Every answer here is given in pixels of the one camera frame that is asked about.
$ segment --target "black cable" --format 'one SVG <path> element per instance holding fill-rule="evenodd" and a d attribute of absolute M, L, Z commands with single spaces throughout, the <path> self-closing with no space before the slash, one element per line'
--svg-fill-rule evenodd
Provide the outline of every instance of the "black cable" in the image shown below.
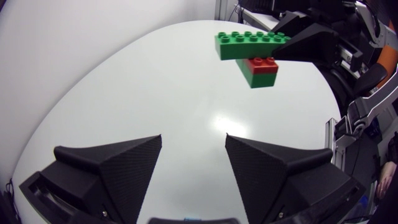
<path fill-rule="evenodd" d="M 362 140 L 363 140 L 363 138 L 359 138 L 359 143 L 358 143 L 358 147 L 357 147 L 357 151 L 356 151 L 356 158 L 355 158 L 355 162 L 354 162 L 354 166 L 353 166 L 353 171 L 351 171 L 351 176 L 354 174 L 354 171 L 355 171 L 356 161 L 358 161 L 358 157 L 359 157 L 359 150 L 361 150 L 361 141 Z"/>
<path fill-rule="evenodd" d="M 230 20 L 231 20 L 231 17 L 232 17 L 232 15 L 234 14 L 234 12 L 235 12 L 236 8 L 237 8 L 238 6 L 240 6 L 240 5 L 241 5 L 241 1 L 242 1 L 242 0 L 239 0 L 239 1 L 238 1 L 238 3 L 236 4 L 236 6 L 235 6 L 234 10 L 232 10 L 232 12 L 231 12 L 231 15 L 229 15 L 228 21 L 230 21 Z"/>
<path fill-rule="evenodd" d="M 14 185 L 12 184 L 12 179 L 10 179 L 10 181 L 6 184 L 6 192 L 7 192 L 7 198 L 12 208 L 12 212 L 14 213 L 14 216 L 18 221 L 18 223 L 22 224 L 21 218 L 19 216 L 19 211 L 14 200 Z"/>

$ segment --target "black plastic part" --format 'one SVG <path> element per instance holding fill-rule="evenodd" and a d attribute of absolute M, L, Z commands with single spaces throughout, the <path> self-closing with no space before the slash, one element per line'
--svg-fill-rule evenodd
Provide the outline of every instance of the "black plastic part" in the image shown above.
<path fill-rule="evenodd" d="M 344 172 L 358 180 L 366 188 L 370 198 L 370 186 L 378 178 L 380 168 L 379 149 L 367 134 L 346 148 Z"/>
<path fill-rule="evenodd" d="M 311 0 L 311 16 L 319 22 L 332 23 L 346 19 L 346 8 L 341 1 Z"/>
<path fill-rule="evenodd" d="M 277 60 L 294 60 L 331 65 L 338 60 L 338 34 L 320 24 L 312 24 L 272 52 Z"/>
<path fill-rule="evenodd" d="M 286 11 L 285 16 L 271 31 L 275 33 L 283 32 L 288 37 L 294 37 L 311 24 L 313 24 L 313 21 L 307 15 Z"/>
<path fill-rule="evenodd" d="M 249 223 L 262 223 L 290 175 L 329 163 L 329 149 L 298 150 L 227 135 L 225 148 Z"/>
<path fill-rule="evenodd" d="M 349 69 L 353 72 L 358 71 L 361 68 L 363 62 L 362 51 L 360 51 L 353 44 L 349 43 L 347 40 L 342 38 L 339 40 L 339 44 L 352 53 Z"/>
<path fill-rule="evenodd" d="M 85 149 L 59 146 L 54 154 L 58 161 L 99 173 L 123 222 L 135 223 L 161 145 L 161 136 L 154 136 Z"/>
<path fill-rule="evenodd" d="M 161 136 L 81 149 L 59 146 L 57 160 L 19 187 L 50 223 L 76 223 L 78 216 L 135 223 L 161 147 Z"/>
<path fill-rule="evenodd" d="M 355 179 L 345 182 L 329 197 L 315 205 L 272 224 L 335 224 L 350 211 L 363 196 L 364 187 Z"/>
<path fill-rule="evenodd" d="M 303 223 L 338 223 L 364 192 L 330 164 L 330 149 L 300 150 L 228 135 L 226 150 L 249 223 L 301 211 L 311 218 Z"/>
<path fill-rule="evenodd" d="M 166 220 L 160 218 L 151 218 L 148 224 L 191 224 L 191 223 L 202 223 L 202 224 L 239 224 L 235 218 L 227 218 L 223 220 Z"/>
<path fill-rule="evenodd" d="M 375 63 L 365 74 L 361 75 L 354 86 L 354 95 L 365 96 L 387 77 L 387 70 L 379 63 Z"/>

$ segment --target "lego stud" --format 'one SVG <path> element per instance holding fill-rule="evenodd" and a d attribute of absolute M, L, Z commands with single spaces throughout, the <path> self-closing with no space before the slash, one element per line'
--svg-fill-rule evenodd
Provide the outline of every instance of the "lego stud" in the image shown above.
<path fill-rule="evenodd" d="M 272 57 L 267 57 L 266 62 L 267 62 L 267 64 L 271 65 L 271 64 L 273 64 L 275 62 L 275 59 L 272 58 Z"/>
<path fill-rule="evenodd" d="M 250 41 L 251 42 L 257 42 L 258 37 L 256 35 L 251 35 L 250 36 Z"/>
<path fill-rule="evenodd" d="M 226 33 L 224 33 L 224 32 L 219 32 L 218 33 L 218 38 L 220 38 L 220 37 L 222 37 L 222 36 L 225 36 L 226 35 Z"/>
<path fill-rule="evenodd" d="M 261 58 L 254 58 L 253 59 L 253 63 L 255 65 L 261 65 L 262 64 L 262 59 Z"/>
<path fill-rule="evenodd" d="M 270 39 L 271 38 L 269 36 L 267 36 L 267 35 L 263 35 L 262 36 L 262 41 L 264 41 L 264 42 L 269 42 Z"/>
<path fill-rule="evenodd" d="M 239 32 L 238 32 L 238 31 L 234 31 L 234 32 L 232 32 L 232 34 L 231 34 L 232 37 L 236 37 L 237 35 L 239 35 Z"/>
<path fill-rule="evenodd" d="M 280 42 L 282 40 L 282 38 L 280 38 L 278 35 L 276 35 L 275 37 L 274 37 L 274 41 L 275 42 Z"/>
<path fill-rule="evenodd" d="M 227 35 L 222 36 L 222 37 L 221 37 L 221 42 L 222 42 L 222 43 L 228 43 L 228 42 L 229 42 L 229 37 L 228 37 Z"/>
<path fill-rule="evenodd" d="M 243 42 L 244 41 L 244 37 L 242 35 L 237 35 L 236 36 L 236 41 L 237 42 Z"/>

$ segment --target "robotic arm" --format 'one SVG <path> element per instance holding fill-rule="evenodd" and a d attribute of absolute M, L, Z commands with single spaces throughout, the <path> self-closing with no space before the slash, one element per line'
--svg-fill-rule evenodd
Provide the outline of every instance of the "robotic arm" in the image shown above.
<path fill-rule="evenodd" d="M 396 33 L 381 23 L 364 2 L 325 0 L 311 1 L 311 5 L 307 14 L 286 12 L 272 30 L 292 37 L 273 51 L 275 59 L 313 62 L 328 68 L 345 63 L 349 65 L 349 72 L 357 72 L 364 67 L 363 53 L 358 49 L 360 35 L 364 35 L 372 47 L 388 45 L 398 50 Z M 360 87 L 354 88 L 355 99 L 348 105 L 347 114 L 339 121 L 332 118 L 326 124 L 326 147 L 333 149 L 333 163 L 342 170 L 346 148 L 398 98 L 398 75 L 393 75 L 371 96 L 358 94 L 373 89 L 386 75 L 386 69 L 380 64 L 370 65 L 358 80 Z"/>

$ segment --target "lego duplo brick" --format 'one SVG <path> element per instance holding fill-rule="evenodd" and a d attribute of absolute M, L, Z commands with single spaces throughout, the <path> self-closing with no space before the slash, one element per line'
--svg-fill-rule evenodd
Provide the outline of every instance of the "lego duplo brick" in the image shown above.
<path fill-rule="evenodd" d="M 252 74 L 278 72 L 278 65 L 275 63 L 275 60 L 271 57 L 244 59 L 244 62 Z"/>
<path fill-rule="evenodd" d="M 276 80 L 276 73 L 260 73 L 252 74 L 244 59 L 236 59 L 236 63 L 241 69 L 250 88 L 260 88 L 274 86 Z"/>
<path fill-rule="evenodd" d="M 267 58 L 272 56 L 272 51 L 290 40 L 284 33 L 274 34 L 268 32 L 246 31 L 243 34 L 220 32 L 215 36 L 216 50 L 221 60 L 242 58 Z"/>

